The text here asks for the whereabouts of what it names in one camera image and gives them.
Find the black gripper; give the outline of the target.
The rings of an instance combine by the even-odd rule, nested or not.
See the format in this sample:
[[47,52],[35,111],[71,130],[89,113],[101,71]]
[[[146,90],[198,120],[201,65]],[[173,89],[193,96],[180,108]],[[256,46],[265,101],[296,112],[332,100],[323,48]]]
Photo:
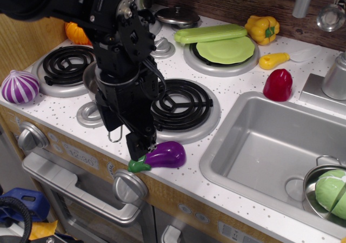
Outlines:
[[95,75],[96,103],[107,131],[127,127],[132,160],[155,150],[157,136],[151,105],[159,99],[159,71],[154,58],[149,55],[133,63],[124,57],[113,62],[98,56]]

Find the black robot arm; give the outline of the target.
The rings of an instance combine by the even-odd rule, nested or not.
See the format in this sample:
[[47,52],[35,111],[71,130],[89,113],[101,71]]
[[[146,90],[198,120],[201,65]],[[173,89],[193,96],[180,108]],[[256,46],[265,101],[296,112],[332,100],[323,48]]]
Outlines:
[[162,78],[151,56],[155,36],[139,18],[134,0],[1,0],[1,13],[20,21],[54,17],[74,22],[96,57],[96,104],[108,131],[126,126],[131,159],[154,147],[151,105]]

